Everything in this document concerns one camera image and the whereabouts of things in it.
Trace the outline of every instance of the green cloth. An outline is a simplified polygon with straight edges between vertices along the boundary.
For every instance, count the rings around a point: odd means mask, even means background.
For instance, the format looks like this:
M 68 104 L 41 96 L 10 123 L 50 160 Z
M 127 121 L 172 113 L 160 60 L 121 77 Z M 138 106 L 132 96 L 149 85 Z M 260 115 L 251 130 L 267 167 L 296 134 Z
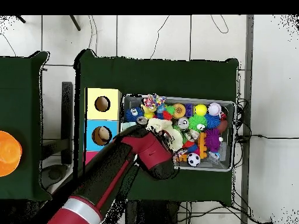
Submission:
M 84 144 L 85 88 L 109 88 L 118 89 L 122 94 L 157 93 L 194 99 L 235 101 L 236 98 L 236 59 L 217 62 L 97 58 L 91 50 L 83 50 L 77 59 L 81 91 L 79 161 L 82 160 Z M 180 170 L 174 179 L 155 181 L 140 170 L 128 199 L 222 201 L 231 205 L 231 182 L 232 171 Z
M 47 52 L 29 58 L 0 57 L 0 130 L 22 146 L 16 170 L 0 177 L 0 199 L 50 200 L 40 185 L 40 70 Z

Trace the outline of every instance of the tennis ball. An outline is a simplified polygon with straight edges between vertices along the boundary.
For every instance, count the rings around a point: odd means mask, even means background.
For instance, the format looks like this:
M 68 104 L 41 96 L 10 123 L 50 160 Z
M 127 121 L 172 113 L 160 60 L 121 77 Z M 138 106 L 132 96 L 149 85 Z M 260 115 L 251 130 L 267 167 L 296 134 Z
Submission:
M 204 104 L 199 104 L 194 107 L 194 113 L 198 116 L 204 116 L 207 113 L 207 107 Z

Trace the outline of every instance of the pink block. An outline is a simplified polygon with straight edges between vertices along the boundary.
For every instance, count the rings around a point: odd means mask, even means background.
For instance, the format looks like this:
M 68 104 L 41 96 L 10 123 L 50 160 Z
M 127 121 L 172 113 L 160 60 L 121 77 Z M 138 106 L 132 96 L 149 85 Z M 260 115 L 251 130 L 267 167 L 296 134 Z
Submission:
M 86 161 L 85 165 L 87 165 L 95 155 L 99 153 L 98 151 L 86 151 Z

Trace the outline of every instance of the blue block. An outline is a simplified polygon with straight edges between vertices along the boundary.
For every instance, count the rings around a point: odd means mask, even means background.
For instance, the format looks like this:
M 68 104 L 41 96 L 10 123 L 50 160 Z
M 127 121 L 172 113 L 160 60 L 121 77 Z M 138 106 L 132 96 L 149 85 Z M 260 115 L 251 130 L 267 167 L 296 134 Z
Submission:
M 86 151 L 100 151 L 105 146 L 100 146 L 92 140 L 92 133 L 96 127 L 107 127 L 111 133 L 112 138 L 117 135 L 118 121 L 105 121 L 105 120 L 87 120 L 86 129 Z

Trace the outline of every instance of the black chair leg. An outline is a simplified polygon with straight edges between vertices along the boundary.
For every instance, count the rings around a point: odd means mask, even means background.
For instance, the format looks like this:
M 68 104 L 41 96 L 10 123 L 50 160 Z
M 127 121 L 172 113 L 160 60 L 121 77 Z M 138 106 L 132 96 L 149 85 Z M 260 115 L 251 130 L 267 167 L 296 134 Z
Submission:
M 16 16 L 17 19 L 19 19 L 21 22 L 26 23 L 26 21 L 21 16 Z
M 76 28 L 78 29 L 78 31 L 80 31 L 81 28 L 79 27 L 79 24 L 78 24 L 78 22 L 76 21 L 75 17 L 74 17 L 74 16 L 71 16 L 71 15 L 70 15 L 70 17 L 71 17 L 71 19 L 72 19 L 72 22 L 75 24 Z

